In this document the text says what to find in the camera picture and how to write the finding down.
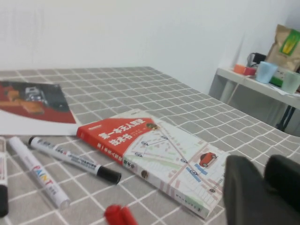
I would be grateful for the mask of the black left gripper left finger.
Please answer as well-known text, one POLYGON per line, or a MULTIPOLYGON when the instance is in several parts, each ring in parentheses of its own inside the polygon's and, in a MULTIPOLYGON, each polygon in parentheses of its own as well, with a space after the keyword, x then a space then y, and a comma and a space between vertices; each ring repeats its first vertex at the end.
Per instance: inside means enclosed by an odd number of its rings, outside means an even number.
POLYGON ((247 158, 230 155, 223 200, 229 225, 298 225, 300 211, 287 204, 247 158))

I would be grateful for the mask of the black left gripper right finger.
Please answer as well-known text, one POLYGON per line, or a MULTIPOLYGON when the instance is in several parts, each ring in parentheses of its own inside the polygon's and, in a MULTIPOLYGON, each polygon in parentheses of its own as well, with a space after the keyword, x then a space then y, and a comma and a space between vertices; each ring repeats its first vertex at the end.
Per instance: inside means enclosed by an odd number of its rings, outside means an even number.
POLYGON ((300 164, 282 155, 272 155, 265 167, 264 180, 287 204, 300 210, 300 164))

